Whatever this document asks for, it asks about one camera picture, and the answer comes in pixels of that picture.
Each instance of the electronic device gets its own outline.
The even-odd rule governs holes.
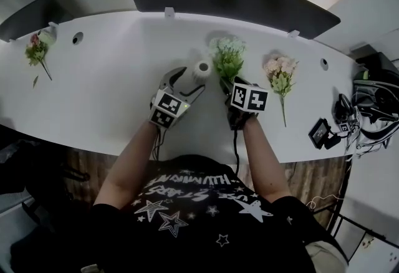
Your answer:
[[[330,133],[330,126],[326,119],[320,118],[313,129],[309,132],[309,137],[317,149],[321,149],[324,143],[328,140]]]
[[[242,130],[245,121],[252,115],[258,115],[266,109],[268,91],[256,84],[235,77],[234,83],[220,80],[222,91],[227,96],[225,105],[231,130]]]
[[[199,85],[189,92],[176,92],[174,84],[187,67],[179,67],[166,73],[161,79],[157,93],[151,99],[151,113],[148,120],[155,125],[170,129],[187,112],[191,104],[203,93],[205,85]]]

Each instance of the white cable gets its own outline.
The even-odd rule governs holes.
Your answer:
[[[316,208],[316,202],[313,201],[315,198],[320,198],[321,200],[325,200],[325,199],[329,198],[330,196],[333,196],[333,197],[334,197],[335,199],[337,199],[337,200],[343,200],[342,198],[337,198],[334,194],[330,194],[330,195],[328,195],[328,196],[326,196],[326,197],[324,197],[324,198],[322,198],[321,196],[315,196],[315,197],[312,199],[312,201],[309,201],[309,202],[306,204],[306,206],[310,205],[310,208],[311,208],[312,210],[314,210],[314,209]]]
[[[193,70],[193,79],[197,85],[204,85],[212,73],[212,67],[207,61],[197,62]]]

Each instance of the curved desk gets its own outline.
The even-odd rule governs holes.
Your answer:
[[[83,32],[79,45],[72,38]],[[220,17],[116,12],[74,19],[57,28],[57,42],[46,55],[53,81],[40,66],[29,67],[24,55],[30,35],[0,42],[0,123],[65,146],[119,155],[147,118],[151,96],[169,70],[208,59],[211,38],[232,34],[247,43],[241,75],[270,89],[262,62],[280,52],[299,61],[296,84],[286,97],[287,128],[278,95],[270,93],[259,121],[280,162],[342,156],[345,143],[316,149],[308,133],[320,117],[338,130],[331,110],[337,94],[352,92],[347,56],[315,41],[288,38],[286,32]],[[320,66],[321,58],[329,70]],[[35,88],[32,82],[39,80]],[[214,74],[184,119],[166,134],[162,160],[183,154],[236,162],[225,97]],[[242,133],[241,163],[248,161]]]

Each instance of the person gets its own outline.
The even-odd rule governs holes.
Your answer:
[[[203,156],[148,164],[157,127],[145,122],[91,210],[99,267],[344,272],[340,246],[291,196],[256,117],[243,133],[255,192],[230,167]]]

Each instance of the white flower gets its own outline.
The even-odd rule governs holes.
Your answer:
[[[272,75],[274,72],[280,71],[280,69],[279,63],[274,59],[269,60],[264,66],[264,70],[268,76]]]
[[[213,38],[209,42],[209,52],[215,54],[218,51],[230,51],[230,52],[243,52],[245,49],[245,43],[240,41],[238,38],[229,39],[223,38]]]
[[[295,67],[296,63],[293,59],[286,58],[282,60],[281,71],[290,75],[294,72]]]
[[[280,58],[281,57],[281,55],[279,55],[279,54],[272,54],[272,55],[270,55],[270,59],[273,59],[273,60],[277,60],[278,58]]]

